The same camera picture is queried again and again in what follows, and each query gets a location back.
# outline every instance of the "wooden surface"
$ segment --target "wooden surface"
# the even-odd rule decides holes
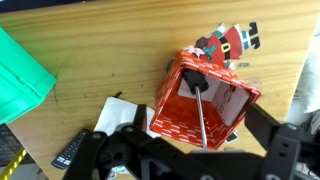
[[[107,97],[122,91],[122,99],[154,108],[170,57],[221,22],[246,29],[251,21],[261,47],[245,52],[240,62],[251,66],[236,72],[283,120],[319,12],[319,0],[113,0],[0,14],[0,26],[58,79],[43,104],[9,127],[49,178],[61,179],[50,162],[80,129],[94,128]],[[264,154],[243,125],[238,134],[223,147]],[[184,152],[196,149],[165,139]]]

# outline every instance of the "red container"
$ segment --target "red container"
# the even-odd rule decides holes
[[[249,94],[245,105],[256,102],[260,97],[258,89],[247,85],[233,71],[205,62],[182,50],[175,57],[156,97],[156,112],[150,128],[157,133],[202,146],[197,101],[178,95],[181,73],[186,69],[199,71],[210,78],[244,89]],[[227,126],[212,103],[202,101],[202,108],[208,149],[217,149],[245,117],[245,110],[242,108],[236,120]]]

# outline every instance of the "santa claus figure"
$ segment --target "santa claus figure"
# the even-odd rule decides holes
[[[200,59],[209,61],[225,68],[234,69],[230,59],[240,59],[242,53],[253,46],[260,47],[260,40],[255,22],[249,24],[249,31],[241,31],[239,25],[234,25],[227,32],[224,24],[211,33],[209,38],[201,37],[196,41],[195,49],[202,49],[203,53],[196,53]]]

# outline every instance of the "black remote control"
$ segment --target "black remote control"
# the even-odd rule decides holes
[[[81,130],[77,136],[66,146],[63,151],[51,162],[51,165],[58,169],[66,169],[71,164],[83,137],[90,133],[87,129]]]

